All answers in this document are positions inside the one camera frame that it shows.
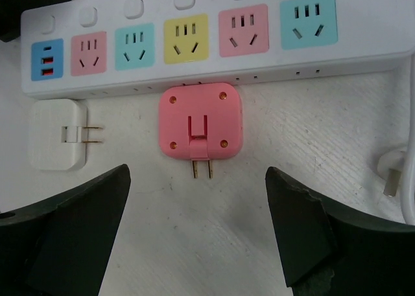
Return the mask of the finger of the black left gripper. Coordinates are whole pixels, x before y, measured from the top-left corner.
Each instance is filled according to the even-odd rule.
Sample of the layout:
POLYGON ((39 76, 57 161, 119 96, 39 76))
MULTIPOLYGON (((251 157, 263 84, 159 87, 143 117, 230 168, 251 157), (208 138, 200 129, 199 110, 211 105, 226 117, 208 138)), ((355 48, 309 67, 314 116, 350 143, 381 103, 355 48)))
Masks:
POLYGON ((21 15, 24 11, 71 0, 0 0, 1 41, 7 43, 21 34, 21 15))

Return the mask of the small white plug adapter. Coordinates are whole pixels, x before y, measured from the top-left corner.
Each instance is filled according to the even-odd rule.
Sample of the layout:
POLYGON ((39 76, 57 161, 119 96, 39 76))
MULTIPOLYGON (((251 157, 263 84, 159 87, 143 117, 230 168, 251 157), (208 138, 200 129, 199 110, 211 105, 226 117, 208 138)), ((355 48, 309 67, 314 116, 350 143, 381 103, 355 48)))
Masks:
POLYGON ((88 108, 71 99, 39 100, 29 114, 28 155, 41 171, 72 171, 86 163, 88 132, 100 126, 88 124, 88 108))

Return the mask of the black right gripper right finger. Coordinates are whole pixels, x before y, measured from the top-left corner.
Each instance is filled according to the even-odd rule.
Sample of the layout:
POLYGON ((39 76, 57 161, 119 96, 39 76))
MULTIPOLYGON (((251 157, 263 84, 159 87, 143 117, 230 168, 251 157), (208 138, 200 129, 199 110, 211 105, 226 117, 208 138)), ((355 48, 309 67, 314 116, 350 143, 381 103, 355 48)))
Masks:
POLYGON ((265 182, 293 294, 414 294, 413 226, 353 209, 275 167, 265 182))

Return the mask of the white multicolour power strip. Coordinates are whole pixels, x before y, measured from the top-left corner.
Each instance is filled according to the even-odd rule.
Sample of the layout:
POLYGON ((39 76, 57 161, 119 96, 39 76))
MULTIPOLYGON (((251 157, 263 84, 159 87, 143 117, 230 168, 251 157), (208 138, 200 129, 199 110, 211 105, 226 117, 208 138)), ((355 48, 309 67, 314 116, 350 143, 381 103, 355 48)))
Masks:
POLYGON ((372 73, 413 52, 414 0, 74 0, 21 17, 37 99, 372 73))

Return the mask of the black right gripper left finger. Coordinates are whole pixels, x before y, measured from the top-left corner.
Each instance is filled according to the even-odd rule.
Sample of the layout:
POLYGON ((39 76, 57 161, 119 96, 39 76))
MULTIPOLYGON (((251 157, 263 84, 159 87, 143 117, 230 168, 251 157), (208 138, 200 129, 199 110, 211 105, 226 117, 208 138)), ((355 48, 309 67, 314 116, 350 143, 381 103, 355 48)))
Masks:
POLYGON ((1 213, 1 294, 98 295, 130 184, 120 165, 1 213))

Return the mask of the pink plug adapter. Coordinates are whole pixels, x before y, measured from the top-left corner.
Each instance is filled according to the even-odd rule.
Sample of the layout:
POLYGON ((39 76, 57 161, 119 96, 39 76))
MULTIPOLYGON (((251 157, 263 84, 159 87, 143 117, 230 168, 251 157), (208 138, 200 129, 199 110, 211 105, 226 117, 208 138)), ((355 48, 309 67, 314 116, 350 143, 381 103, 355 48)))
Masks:
POLYGON ((158 144, 168 157, 208 165, 229 159, 243 147, 243 107, 236 88, 227 83, 172 87, 164 92, 158 106, 158 144))

